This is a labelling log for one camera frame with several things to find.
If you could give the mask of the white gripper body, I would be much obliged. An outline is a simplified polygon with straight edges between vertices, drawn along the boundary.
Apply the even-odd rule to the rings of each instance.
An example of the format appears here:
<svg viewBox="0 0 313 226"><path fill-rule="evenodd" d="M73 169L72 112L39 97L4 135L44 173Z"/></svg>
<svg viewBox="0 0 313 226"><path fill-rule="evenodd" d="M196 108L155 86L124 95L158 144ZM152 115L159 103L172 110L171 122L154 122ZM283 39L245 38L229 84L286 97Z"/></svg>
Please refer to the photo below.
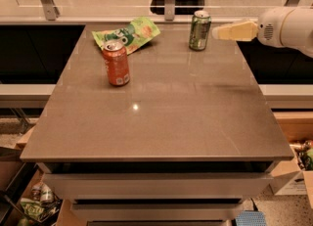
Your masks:
<svg viewBox="0 0 313 226"><path fill-rule="evenodd" d="M288 13L288 7L278 7L268 10L258 17L257 39L263 45L282 47L281 29Z"/></svg>

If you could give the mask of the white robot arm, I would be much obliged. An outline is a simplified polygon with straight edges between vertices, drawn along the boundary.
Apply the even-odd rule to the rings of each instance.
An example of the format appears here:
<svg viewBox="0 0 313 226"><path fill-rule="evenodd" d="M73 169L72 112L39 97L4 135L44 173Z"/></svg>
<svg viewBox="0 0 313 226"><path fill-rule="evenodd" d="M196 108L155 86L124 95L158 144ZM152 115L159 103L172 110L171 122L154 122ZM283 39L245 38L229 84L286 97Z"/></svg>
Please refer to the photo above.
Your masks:
<svg viewBox="0 0 313 226"><path fill-rule="evenodd" d="M262 13L256 22L249 19L215 27L219 40L251 41L275 48L292 48L313 57L313 9L277 7Z"/></svg>

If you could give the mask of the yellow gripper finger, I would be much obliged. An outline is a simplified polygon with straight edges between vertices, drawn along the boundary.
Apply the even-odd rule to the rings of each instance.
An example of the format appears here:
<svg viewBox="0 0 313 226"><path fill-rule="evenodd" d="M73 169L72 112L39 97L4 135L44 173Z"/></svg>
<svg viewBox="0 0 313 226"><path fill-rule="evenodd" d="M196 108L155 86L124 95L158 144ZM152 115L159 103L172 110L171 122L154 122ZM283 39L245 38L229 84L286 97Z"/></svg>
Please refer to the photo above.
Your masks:
<svg viewBox="0 0 313 226"><path fill-rule="evenodd" d="M226 23L212 30L212 37L219 40L251 41L257 36L258 27L252 21Z"/></svg>

